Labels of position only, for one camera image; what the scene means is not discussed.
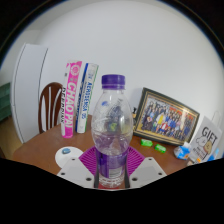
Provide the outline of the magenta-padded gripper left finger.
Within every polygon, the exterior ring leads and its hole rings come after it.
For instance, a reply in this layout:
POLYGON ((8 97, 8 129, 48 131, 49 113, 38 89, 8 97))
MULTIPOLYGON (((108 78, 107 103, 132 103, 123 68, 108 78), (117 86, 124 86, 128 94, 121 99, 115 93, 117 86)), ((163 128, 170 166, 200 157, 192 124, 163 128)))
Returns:
POLYGON ((98 186, 95 148, 82 152, 76 147, 62 147, 56 152, 56 163, 61 168, 58 176, 84 188, 98 186))

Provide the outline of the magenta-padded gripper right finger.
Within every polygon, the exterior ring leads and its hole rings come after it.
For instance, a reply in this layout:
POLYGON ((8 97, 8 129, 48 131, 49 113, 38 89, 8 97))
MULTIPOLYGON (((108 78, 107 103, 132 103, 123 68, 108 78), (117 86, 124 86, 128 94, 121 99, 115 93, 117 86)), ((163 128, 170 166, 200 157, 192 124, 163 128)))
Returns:
POLYGON ((125 186, 140 188, 166 176, 153 157, 144 157, 136 149, 128 149, 126 160, 125 186))

